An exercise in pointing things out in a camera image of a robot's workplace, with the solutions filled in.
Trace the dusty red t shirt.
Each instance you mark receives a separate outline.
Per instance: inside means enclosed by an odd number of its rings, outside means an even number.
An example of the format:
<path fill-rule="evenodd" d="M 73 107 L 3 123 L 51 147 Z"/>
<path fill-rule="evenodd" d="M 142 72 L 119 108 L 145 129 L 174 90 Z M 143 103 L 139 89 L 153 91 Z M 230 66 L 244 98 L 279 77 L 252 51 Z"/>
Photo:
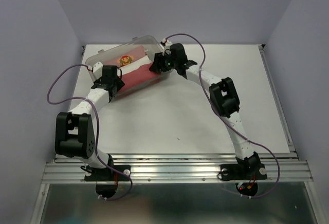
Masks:
<path fill-rule="evenodd" d="M 124 86 L 118 91 L 118 93 L 122 94 L 136 86 L 148 83 L 149 81 L 159 77 L 159 73 L 154 73 L 149 70 L 151 65 L 152 63 L 144 65 L 129 64 L 122 67 L 122 81 L 124 82 Z"/>

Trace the clear plastic storage bin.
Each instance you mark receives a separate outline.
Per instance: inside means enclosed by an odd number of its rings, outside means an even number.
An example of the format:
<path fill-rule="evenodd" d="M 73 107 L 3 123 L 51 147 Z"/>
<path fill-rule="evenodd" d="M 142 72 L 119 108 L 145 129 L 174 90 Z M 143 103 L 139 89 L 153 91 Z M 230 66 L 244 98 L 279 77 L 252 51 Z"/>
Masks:
<path fill-rule="evenodd" d="M 116 65 L 120 69 L 124 86 L 118 91 L 118 96 L 124 96 L 148 85 L 166 79 L 171 70 L 163 73 L 149 71 L 156 53 L 162 53 L 161 45 L 153 36 L 147 35 L 106 50 L 102 48 L 97 54 L 86 59 L 85 63 L 94 66 L 97 63 Z"/>

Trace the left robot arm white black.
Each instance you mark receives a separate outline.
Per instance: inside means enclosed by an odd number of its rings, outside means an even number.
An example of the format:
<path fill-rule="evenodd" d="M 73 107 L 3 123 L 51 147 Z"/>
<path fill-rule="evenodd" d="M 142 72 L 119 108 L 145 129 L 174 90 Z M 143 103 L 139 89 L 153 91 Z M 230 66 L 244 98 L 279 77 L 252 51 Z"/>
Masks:
<path fill-rule="evenodd" d="M 122 70 L 116 65 L 98 62 L 93 67 L 82 65 L 96 76 L 86 97 L 72 97 L 80 103 L 68 112 L 56 117 L 55 152 L 68 158 L 76 158 L 86 166 L 89 174 L 111 179 L 119 171 L 114 168 L 112 156 L 98 150 L 100 119 L 98 112 L 125 86 Z"/>

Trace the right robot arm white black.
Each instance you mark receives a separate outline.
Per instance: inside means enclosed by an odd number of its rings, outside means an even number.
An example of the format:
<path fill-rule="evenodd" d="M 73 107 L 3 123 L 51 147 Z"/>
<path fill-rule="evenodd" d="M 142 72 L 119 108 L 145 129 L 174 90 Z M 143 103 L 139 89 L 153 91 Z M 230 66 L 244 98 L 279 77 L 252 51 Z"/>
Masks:
<path fill-rule="evenodd" d="M 240 100 L 231 78 L 219 78 L 204 71 L 195 61 L 188 60 L 182 44 L 168 40 L 161 42 L 163 51 L 154 55 L 150 71 L 165 73 L 176 70 L 185 79 L 200 85 L 206 94 L 214 113 L 224 122 L 232 141 L 236 163 L 221 164 L 219 179 L 264 180 L 267 174 L 258 153 L 248 141 L 243 128 Z"/>

